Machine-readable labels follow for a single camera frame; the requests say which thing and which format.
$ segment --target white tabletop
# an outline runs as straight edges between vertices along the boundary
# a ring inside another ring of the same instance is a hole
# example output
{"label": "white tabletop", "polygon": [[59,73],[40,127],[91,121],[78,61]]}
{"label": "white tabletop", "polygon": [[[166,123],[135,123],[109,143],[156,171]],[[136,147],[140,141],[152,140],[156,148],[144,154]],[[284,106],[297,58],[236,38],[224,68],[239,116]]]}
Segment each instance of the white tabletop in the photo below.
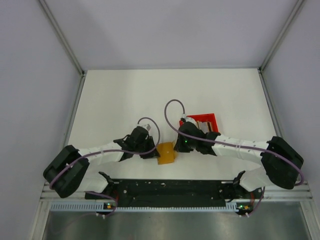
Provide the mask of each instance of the white tabletop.
{"label": "white tabletop", "polygon": [[[267,141],[275,135],[257,69],[89,70],[69,144],[89,148],[123,138],[141,117],[157,122],[160,142],[173,141],[177,134],[164,118],[171,99],[181,100],[187,115],[215,113],[219,131],[228,137]],[[177,127],[181,115],[180,105],[172,103],[168,118]],[[156,141],[156,128],[150,125]],[[232,157],[192,152],[179,153],[171,164],[134,156],[97,171],[111,178],[231,180],[256,167]]]}

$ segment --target gray wall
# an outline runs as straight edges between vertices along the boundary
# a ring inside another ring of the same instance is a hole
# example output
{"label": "gray wall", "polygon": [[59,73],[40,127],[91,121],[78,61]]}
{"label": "gray wall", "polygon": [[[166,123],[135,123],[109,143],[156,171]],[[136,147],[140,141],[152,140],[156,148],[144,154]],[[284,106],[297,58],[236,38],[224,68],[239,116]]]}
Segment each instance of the gray wall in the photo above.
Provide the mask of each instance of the gray wall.
{"label": "gray wall", "polygon": [[307,0],[265,71],[284,134],[320,207],[320,1]]}
{"label": "gray wall", "polygon": [[296,0],[47,0],[86,70],[259,67]]}
{"label": "gray wall", "polygon": [[23,240],[79,77],[37,1],[0,5],[0,238]]}

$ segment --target red tray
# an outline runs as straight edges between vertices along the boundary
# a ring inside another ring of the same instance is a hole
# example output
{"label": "red tray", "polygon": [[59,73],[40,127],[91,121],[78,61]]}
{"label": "red tray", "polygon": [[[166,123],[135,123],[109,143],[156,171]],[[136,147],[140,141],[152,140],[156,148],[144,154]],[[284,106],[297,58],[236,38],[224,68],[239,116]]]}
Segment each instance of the red tray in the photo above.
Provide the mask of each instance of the red tray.
{"label": "red tray", "polygon": [[214,113],[208,114],[200,114],[200,115],[188,115],[187,117],[193,118],[195,121],[199,122],[210,122],[212,124],[212,128],[214,132],[219,132],[218,125],[216,121],[216,116]]}

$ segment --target purple cable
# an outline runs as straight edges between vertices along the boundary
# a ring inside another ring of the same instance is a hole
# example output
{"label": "purple cable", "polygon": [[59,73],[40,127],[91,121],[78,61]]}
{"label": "purple cable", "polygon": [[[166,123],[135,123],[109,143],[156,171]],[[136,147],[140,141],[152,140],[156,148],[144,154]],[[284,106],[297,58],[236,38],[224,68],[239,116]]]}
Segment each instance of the purple cable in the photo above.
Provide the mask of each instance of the purple cable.
{"label": "purple cable", "polygon": [[[254,146],[237,146],[235,144],[232,144],[232,143],[228,143],[228,142],[222,142],[222,141],[215,141],[215,140],[209,140],[209,139],[204,139],[204,138],[200,138],[200,137],[196,137],[196,136],[191,136],[189,134],[185,134],[181,131],[179,131],[178,129],[176,129],[168,120],[168,117],[167,117],[167,108],[169,106],[170,103],[172,102],[178,102],[180,103],[180,105],[182,106],[182,109],[183,109],[183,114],[186,113],[185,111],[185,106],[183,105],[183,103],[178,100],[178,99],[172,99],[170,101],[168,101],[168,103],[165,105],[164,107],[164,118],[166,120],[166,122],[168,123],[168,125],[174,130],[176,131],[178,134],[181,134],[185,137],[188,137],[188,138],[191,138],[191,139],[195,139],[195,140],[199,140],[199,141],[204,141],[204,142],[208,142],[208,143],[213,143],[213,144],[221,144],[221,145],[226,145],[226,146],[229,146],[229,147],[234,147],[234,148],[242,148],[242,149],[250,149],[250,150],[257,150],[257,151],[261,151],[261,152],[265,152],[265,153],[269,153],[269,154],[273,154],[275,155],[277,158],[280,158],[281,160],[283,160],[284,162],[286,162],[287,164],[289,164],[291,167],[293,167],[301,176],[301,179],[300,179],[300,182],[296,183],[295,186],[299,186],[299,185],[302,185],[305,181],[305,176],[304,174],[302,173],[302,171],[296,166],[294,165],[291,161],[289,161],[288,159],[286,159],[285,157],[281,156],[280,154],[276,153],[276,152],[273,152],[273,151],[270,151],[270,150],[267,150],[267,149],[263,149],[263,148],[260,148],[260,147],[254,147]],[[262,199],[264,198],[264,194],[265,194],[265,187],[263,187],[263,190],[262,190],[262,194],[261,194],[261,197],[258,201],[258,203],[256,204],[255,208],[252,210],[252,212],[250,212],[248,215],[243,215],[243,216],[248,216],[250,217],[255,211],[256,209],[259,207]]]}
{"label": "purple cable", "polygon": [[[160,143],[160,129],[157,125],[157,123],[151,119],[150,117],[142,117],[139,119],[138,121],[138,124],[140,123],[141,120],[143,119],[147,119],[147,120],[150,120],[151,122],[153,122],[153,124],[155,125],[157,131],[158,131],[158,141],[157,143],[155,144],[155,146],[149,150],[149,151],[146,151],[146,152],[133,152],[133,151],[127,151],[127,150],[122,150],[122,149],[108,149],[108,150],[104,150],[103,152],[104,153],[113,153],[113,152],[121,152],[121,153],[127,153],[127,154],[135,154],[135,155],[146,155],[146,154],[149,154],[149,153],[152,153],[156,148],[157,146],[159,145]],[[83,155],[79,158],[77,158],[76,160],[74,160],[73,162],[71,162],[68,166],[66,166],[61,172],[59,172],[55,178],[50,182],[50,189],[52,190],[53,189],[53,186],[54,184],[56,183],[56,181],[66,172],[68,171],[68,169],[70,169],[73,165],[75,165],[80,159],[85,159],[85,158],[88,158],[90,156],[93,156],[93,155],[99,155],[99,154],[102,154],[100,151],[96,151],[96,152],[92,152],[92,153],[88,153],[86,155]]]}
{"label": "purple cable", "polygon": [[[96,195],[96,196],[99,196],[99,197],[103,197],[103,198],[106,198],[106,199],[111,199],[115,202],[115,207],[114,209],[109,213],[107,214],[106,216],[107,217],[110,217],[112,214],[115,213],[117,207],[118,207],[118,202],[116,199],[114,199],[113,197],[111,196],[108,196],[108,195],[104,195],[104,194],[101,194],[101,193],[97,193],[97,192],[93,192],[93,191],[86,191],[87,194],[92,194],[92,195]],[[50,226],[50,231],[53,235],[58,235],[60,234],[61,232],[63,232],[65,229],[67,229],[68,227],[70,227],[70,225],[74,224],[76,221],[78,221],[79,219],[83,218],[83,217],[86,217],[86,216],[91,216],[91,215],[96,215],[96,213],[94,212],[88,212],[88,213],[85,213],[85,214],[82,214],[78,217],[76,217],[75,219],[71,220],[70,222],[68,222],[63,228],[61,228],[60,230],[58,231],[55,231],[54,228],[53,228],[53,222],[51,221],[49,226]]]}

